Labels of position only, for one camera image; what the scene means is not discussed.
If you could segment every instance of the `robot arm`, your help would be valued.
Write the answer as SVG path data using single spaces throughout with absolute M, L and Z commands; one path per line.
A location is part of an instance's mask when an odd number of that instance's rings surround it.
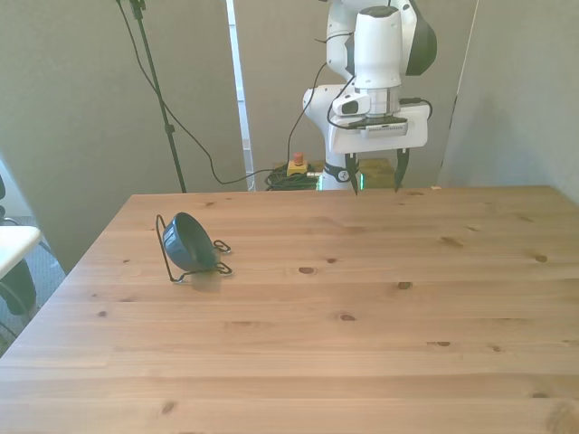
M 327 64 L 349 80 L 354 73 L 356 18 L 368 8 L 394 7 L 402 22 L 402 59 L 400 73 L 418 76 L 436 59 L 437 41 L 433 29 L 423 19 L 415 0 L 333 0 L 327 21 Z M 376 46 L 376 41 L 365 45 Z
M 397 149 L 398 186 L 408 149 L 426 145 L 432 113 L 421 99 L 400 99 L 402 77 L 428 70 L 436 58 L 436 36 L 414 0 L 331 2 L 327 65 L 348 84 L 309 90 L 304 98 L 306 115 L 326 141 L 322 181 L 330 189 L 351 183 L 357 191 L 357 154 Z

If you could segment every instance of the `wooden table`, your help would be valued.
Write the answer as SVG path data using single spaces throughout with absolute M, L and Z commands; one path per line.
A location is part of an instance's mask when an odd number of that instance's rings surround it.
M 167 281 L 155 215 L 229 242 Z M 0 361 L 0 432 L 579 432 L 579 211 L 549 188 L 135 196 Z

